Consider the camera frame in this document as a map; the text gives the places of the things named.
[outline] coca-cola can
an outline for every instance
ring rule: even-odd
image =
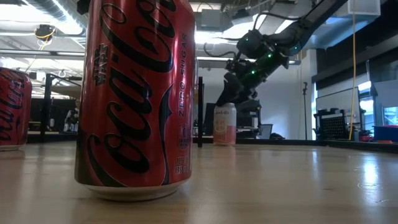
[[[31,98],[28,74],[0,67],[0,151],[26,144]]]
[[[75,178],[110,200],[191,176],[195,18],[187,0],[92,0]]]

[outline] wooden table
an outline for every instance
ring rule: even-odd
[[[74,142],[0,157],[0,223],[398,223],[392,154],[205,144],[180,190],[139,203],[99,200],[77,184]]]

